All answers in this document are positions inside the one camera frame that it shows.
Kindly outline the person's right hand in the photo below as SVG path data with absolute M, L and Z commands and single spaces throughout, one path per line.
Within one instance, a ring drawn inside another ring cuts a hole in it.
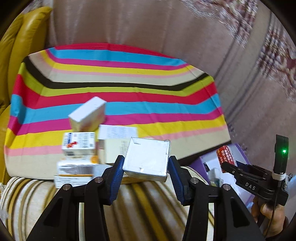
M 270 224 L 269 231 L 267 231 L 268 230 L 267 228 L 263 232 L 266 238 L 279 235 L 283 231 L 283 229 L 286 228 L 288 224 L 288 219 L 285 216 L 284 206 L 281 206 L 278 204 L 275 210 L 273 211 L 273 207 L 271 207 L 267 203 L 263 203 L 261 206 L 259 206 L 258 197 L 254 197 L 253 199 L 251 214 L 255 222 L 258 221 L 258 217 L 260 214 L 264 215 L 269 221 L 271 221 L 271 218 L 273 217 L 273 220 L 271 221 L 271 224 Z

